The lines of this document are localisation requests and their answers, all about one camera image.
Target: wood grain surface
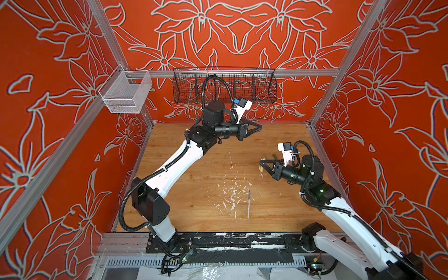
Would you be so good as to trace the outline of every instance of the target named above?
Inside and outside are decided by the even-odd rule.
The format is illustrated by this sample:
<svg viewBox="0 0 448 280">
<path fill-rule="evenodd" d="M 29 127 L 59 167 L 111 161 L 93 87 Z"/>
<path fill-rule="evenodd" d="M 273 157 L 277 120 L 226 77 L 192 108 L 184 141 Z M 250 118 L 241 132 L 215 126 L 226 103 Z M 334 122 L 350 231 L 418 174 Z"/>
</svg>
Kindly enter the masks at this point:
<svg viewBox="0 0 448 280">
<path fill-rule="evenodd" d="M 188 124 L 157 124 L 151 133 L 137 176 L 144 178 L 157 170 L 179 148 Z M 214 145 L 174 184 L 165 200 L 171 206 L 169 217 L 179 231 L 300 231 L 318 222 L 328 230 L 342 231 L 323 213 L 300 198 L 299 185 L 276 181 L 260 172 L 259 160 L 272 154 L 281 158 L 277 143 L 304 140 L 314 149 L 305 125 L 268 124 L 261 132 L 242 142 L 236 137 Z M 299 146 L 300 155 L 308 150 Z M 248 193 L 251 193 L 247 219 Z M 125 221 L 137 226 L 145 220 L 131 206 L 125 208 Z M 118 224 L 116 231 L 123 231 Z"/>
</svg>

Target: white mesh basket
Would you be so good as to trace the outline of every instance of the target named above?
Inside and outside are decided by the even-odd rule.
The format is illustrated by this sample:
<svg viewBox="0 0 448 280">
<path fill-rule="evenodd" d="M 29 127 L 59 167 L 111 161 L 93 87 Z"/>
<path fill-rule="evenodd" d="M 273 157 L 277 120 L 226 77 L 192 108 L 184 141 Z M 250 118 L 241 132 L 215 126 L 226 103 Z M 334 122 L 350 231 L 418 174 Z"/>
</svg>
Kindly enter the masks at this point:
<svg viewBox="0 0 448 280">
<path fill-rule="evenodd" d="M 145 75 L 139 84 L 130 83 L 131 79 L 126 77 L 127 72 L 115 71 L 109 78 L 109 82 L 115 78 L 112 85 L 104 86 L 99 91 L 104 104 L 111 113 L 138 114 L 151 89 L 152 80 L 148 71 L 145 71 Z"/>
</svg>

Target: red floral wallpaper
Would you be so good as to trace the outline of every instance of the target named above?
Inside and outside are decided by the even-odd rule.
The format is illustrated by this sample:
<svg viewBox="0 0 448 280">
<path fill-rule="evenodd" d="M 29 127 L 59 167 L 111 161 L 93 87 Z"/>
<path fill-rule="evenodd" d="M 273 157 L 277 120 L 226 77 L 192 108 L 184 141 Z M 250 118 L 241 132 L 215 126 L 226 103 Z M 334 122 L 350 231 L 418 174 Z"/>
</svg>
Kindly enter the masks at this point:
<svg viewBox="0 0 448 280">
<path fill-rule="evenodd" d="M 337 68 L 371 0 L 101 0 L 132 69 L 190 66 Z M 254 106 L 256 121 L 311 118 L 328 77 L 281 78 L 276 103 Z M 191 122 L 197 106 L 173 103 L 167 78 L 154 79 L 147 107 L 158 122 Z"/>
<path fill-rule="evenodd" d="M 316 130 L 360 215 L 448 277 L 448 3 L 389 1 Z"/>
<path fill-rule="evenodd" d="M 0 218 L 116 67 L 85 0 L 0 4 Z M 147 126 L 98 115 L 0 256 L 0 279 L 85 278 L 109 232 Z"/>
</svg>

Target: robotic arm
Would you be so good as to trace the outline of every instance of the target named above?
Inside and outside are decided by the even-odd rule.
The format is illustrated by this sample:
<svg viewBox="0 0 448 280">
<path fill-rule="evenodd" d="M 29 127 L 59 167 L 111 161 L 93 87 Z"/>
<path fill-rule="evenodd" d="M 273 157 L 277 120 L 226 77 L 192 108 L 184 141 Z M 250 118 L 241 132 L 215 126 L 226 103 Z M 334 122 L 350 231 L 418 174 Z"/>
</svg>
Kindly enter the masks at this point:
<svg viewBox="0 0 448 280">
<path fill-rule="evenodd" d="M 297 145 L 308 148 L 309 155 L 300 161 Z M 422 277 L 422 261 L 413 253 L 404 255 L 364 221 L 341 197 L 323 180 L 324 166 L 304 141 L 279 143 L 283 160 L 261 160 L 260 165 L 276 180 L 284 178 L 289 184 L 301 186 L 299 194 L 309 206 L 317 208 L 354 241 L 358 251 L 336 238 L 322 225 L 313 223 L 302 230 L 301 246 L 305 251 L 316 249 L 325 251 L 361 279 L 416 279 Z M 314 275 L 324 275 L 326 271 L 311 271 Z"/>
<path fill-rule="evenodd" d="M 175 239 L 176 229 L 168 217 L 170 206 L 164 200 L 173 184 L 216 143 L 221 144 L 222 139 L 236 136 L 242 141 L 262 129 L 261 125 L 242 118 L 252 102 L 240 97 L 233 104 L 235 107 L 228 110 L 221 101 L 209 102 L 202 116 L 184 132 L 185 141 L 179 149 L 157 171 L 143 179 L 133 180 L 118 212 L 124 230 L 134 232 L 149 226 L 154 236 L 162 242 L 170 243 Z M 224 121 L 225 112 L 230 115 L 230 121 Z M 147 220 L 137 227 L 129 227 L 123 216 L 124 207 L 131 196 L 132 206 Z"/>
</svg>

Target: wooden tabletop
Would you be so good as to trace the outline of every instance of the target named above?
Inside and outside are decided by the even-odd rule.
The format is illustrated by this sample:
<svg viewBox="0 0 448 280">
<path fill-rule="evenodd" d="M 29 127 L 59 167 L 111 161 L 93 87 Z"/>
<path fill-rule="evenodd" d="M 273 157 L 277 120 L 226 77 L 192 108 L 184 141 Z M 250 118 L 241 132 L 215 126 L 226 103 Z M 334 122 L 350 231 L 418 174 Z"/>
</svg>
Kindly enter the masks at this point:
<svg viewBox="0 0 448 280">
<path fill-rule="evenodd" d="M 157 124 L 150 136 L 137 172 L 139 178 L 157 170 L 184 141 L 190 125 Z M 277 143 L 304 140 L 314 144 L 305 125 L 266 124 L 261 132 L 242 142 L 236 137 L 214 145 L 174 184 L 165 200 L 169 217 L 178 231 L 276 231 L 299 232 L 318 222 L 333 232 L 342 231 L 317 209 L 306 205 L 298 194 L 299 185 L 276 181 L 260 172 L 259 160 L 272 159 L 281 152 Z M 300 155 L 308 150 L 299 146 Z M 247 218 L 248 193 L 250 218 Z M 125 208 L 125 221 L 136 226 L 145 220 L 131 206 Z M 116 231 L 123 231 L 118 224 Z"/>
</svg>

